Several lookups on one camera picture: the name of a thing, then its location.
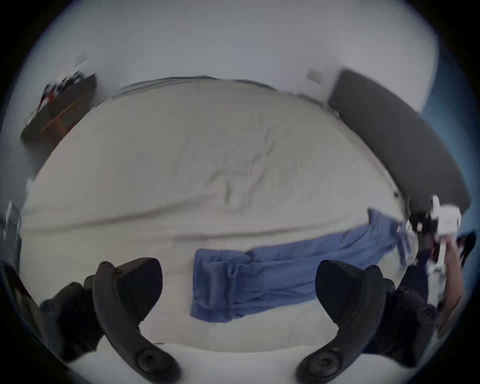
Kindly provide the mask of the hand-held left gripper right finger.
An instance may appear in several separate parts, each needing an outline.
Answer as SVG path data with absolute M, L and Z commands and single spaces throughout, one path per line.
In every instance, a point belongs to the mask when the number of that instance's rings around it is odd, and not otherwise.
M 383 356 L 406 368 L 421 361 L 438 312 L 411 287 L 395 287 L 377 265 L 363 270 L 325 260 L 316 272 L 315 291 L 338 331 L 298 364 L 298 383 L 328 383 L 363 354 Z

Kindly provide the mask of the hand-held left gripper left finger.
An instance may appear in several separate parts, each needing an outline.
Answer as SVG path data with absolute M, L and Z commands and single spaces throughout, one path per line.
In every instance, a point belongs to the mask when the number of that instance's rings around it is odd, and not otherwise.
M 71 363 L 97 350 L 106 337 L 119 357 L 154 384 L 179 381 L 181 368 L 140 332 L 159 300 L 163 274 L 158 259 L 142 257 L 115 267 L 99 264 L 83 284 L 73 282 L 40 305 L 44 339 L 52 353 Z

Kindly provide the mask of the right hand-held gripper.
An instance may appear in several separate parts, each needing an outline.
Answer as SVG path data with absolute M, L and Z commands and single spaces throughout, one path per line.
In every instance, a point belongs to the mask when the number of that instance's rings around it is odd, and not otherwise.
M 429 284 L 428 303 L 437 306 L 443 300 L 447 279 L 447 238 L 457 235 L 462 220 L 460 208 L 454 204 L 441 204 L 437 195 L 431 195 L 431 206 L 426 211 L 412 213 L 409 231 L 415 234 L 418 245 L 430 251 L 426 264 Z

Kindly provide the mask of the person's right hand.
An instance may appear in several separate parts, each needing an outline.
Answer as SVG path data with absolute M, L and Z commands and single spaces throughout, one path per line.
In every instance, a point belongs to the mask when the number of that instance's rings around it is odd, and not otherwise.
M 445 252 L 446 284 L 445 303 L 455 306 L 464 294 L 464 279 L 460 253 L 454 237 L 448 237 Z

